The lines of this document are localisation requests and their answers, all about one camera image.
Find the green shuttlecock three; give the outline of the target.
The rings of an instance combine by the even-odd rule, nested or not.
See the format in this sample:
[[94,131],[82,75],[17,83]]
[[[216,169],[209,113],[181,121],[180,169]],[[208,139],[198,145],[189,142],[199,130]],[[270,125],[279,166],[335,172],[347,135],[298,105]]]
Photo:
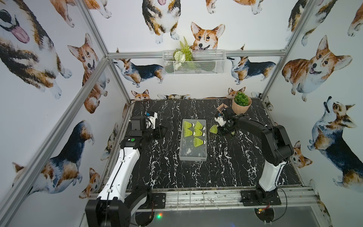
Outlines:
[[212,134],[218,134],[218,125],[211,126],[209,132]]

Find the green shuttlecock six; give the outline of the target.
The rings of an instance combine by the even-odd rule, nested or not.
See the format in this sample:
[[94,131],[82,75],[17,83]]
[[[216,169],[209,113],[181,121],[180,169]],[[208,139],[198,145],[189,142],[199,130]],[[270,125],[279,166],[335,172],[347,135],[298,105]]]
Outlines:
[[194,136],[194,134],[195,134],[195,132],[191,131],[188,128],[185,128],[184,131],[183,131],[183,136],[184,137]]

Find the green shuttlecock two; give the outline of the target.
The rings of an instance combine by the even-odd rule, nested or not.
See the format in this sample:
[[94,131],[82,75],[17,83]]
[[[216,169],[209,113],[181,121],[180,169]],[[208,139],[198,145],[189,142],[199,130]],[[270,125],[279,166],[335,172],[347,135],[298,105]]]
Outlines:
[[190,123],[190,122],[187,122],[187,121],[183,122],[184,129],[189,129],[189,128],[194,127],[194,126],[195,126],[194,123]]

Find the green shuttlecock one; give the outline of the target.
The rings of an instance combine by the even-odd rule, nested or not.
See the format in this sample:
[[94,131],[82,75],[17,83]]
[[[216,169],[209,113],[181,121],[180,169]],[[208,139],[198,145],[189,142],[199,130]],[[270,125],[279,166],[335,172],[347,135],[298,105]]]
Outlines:
[[202,124],[202,123],[200,123],[199,121],[197,121],[196,123],[195,123],[195,126],[194,126],[194,129],[195,130],[201,130],[201,131],[204,131],[205,130],[205,126]]

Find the clear plastic storage box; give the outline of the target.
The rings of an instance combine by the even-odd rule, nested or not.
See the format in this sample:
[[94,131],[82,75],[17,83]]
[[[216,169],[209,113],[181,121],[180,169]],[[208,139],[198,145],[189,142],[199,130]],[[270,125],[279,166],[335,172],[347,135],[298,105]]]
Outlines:
[[207,131],[204,119],[183,119],[179,159],[203,162],[207,160]]

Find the green shuttlecock seven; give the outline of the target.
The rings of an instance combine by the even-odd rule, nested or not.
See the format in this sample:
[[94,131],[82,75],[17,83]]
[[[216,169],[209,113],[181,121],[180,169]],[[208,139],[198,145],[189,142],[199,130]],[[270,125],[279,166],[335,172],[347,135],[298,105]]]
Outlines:
[[193,132],[194,137],[205,136],[205,133],[199,129],[195,129]]

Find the green shuttlecock eight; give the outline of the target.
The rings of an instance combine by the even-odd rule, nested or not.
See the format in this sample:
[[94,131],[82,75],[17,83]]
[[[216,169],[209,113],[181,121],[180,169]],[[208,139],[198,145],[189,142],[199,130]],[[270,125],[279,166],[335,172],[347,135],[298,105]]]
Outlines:
[[202,140],[202,139],[200,139],[198,137],[194,137],[194,139],[193,139],[193,145],[194,145],[195,148],[196,147],[199,147],[201,145],[204,145],[204,144],[206,144],[206,141],[205,140]]

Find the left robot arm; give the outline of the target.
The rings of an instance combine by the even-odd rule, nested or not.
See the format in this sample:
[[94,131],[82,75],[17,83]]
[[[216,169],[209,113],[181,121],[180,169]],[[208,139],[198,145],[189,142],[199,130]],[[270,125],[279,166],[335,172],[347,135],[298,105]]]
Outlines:
[[129,196],[126,189],[142,148],[152,140],[164,138],[167,131],[165,126],[131,130],[120,142],[119,157],[109,180],[97,199],[89,200],[85,207],[89,227],[128,227],[136,210],[151,203],[151,187],[136,186]]

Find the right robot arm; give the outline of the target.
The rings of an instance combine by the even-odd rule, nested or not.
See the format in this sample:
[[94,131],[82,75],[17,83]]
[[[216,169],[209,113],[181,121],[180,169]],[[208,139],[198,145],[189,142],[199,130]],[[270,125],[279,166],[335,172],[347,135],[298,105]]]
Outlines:
[[243,113],[237,115],[231,107],[217,112],[215,121],[218,123],[217,133],[221,136],[247,131],[261,139],[261,151],[265,159],[263,172],[255,190],[241,191],[241,203],[244,206],[280,205],[278,180],[294,153],[285,128],[263,124]]

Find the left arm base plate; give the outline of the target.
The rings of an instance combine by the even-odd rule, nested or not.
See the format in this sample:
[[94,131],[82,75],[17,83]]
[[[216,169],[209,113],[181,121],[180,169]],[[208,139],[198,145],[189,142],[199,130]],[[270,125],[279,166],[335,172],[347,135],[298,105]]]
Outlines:
[[130,194],[125,198],[124,203],[130,210],[151,210],[164,209],[166,203],[166,193],[152,193],[147,197],[140,198],[136,194]]

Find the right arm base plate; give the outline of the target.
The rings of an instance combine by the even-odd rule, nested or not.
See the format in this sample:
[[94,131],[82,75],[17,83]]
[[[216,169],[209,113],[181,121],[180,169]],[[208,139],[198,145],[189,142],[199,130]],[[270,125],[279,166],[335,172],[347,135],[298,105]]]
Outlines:
[[268,206],[281,205],[277,190],[265,192],[262,189],[240,191],[241,200],[244,206]]

